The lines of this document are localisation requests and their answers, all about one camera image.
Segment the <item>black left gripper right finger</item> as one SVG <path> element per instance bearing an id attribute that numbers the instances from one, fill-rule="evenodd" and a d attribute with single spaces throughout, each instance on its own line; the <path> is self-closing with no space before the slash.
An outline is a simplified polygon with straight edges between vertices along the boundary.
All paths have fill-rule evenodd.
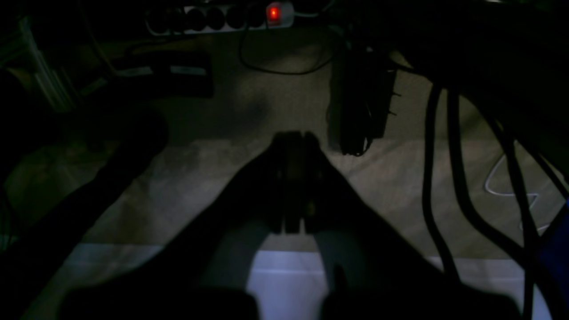
<path id="1" fill-rule="evenodd" d="M 518 320 L 516 302 L 464 285 L 427 261 L 305 134 L 314 212 L 309 229 L 329 278 L 321 320 Z"/>

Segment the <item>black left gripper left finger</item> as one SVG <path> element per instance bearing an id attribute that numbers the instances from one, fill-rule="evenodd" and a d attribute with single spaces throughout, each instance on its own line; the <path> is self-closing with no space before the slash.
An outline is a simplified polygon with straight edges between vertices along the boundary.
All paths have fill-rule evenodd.
<path id="1" fill-rule="evenodd" d="M 282 226 L 276 202 L 290 137 L 274 136 L 213 203 L 140 267 L 69 293 L 59 318 L 257 320 L 256 301 L 244 288 L 259 247 Z"/>

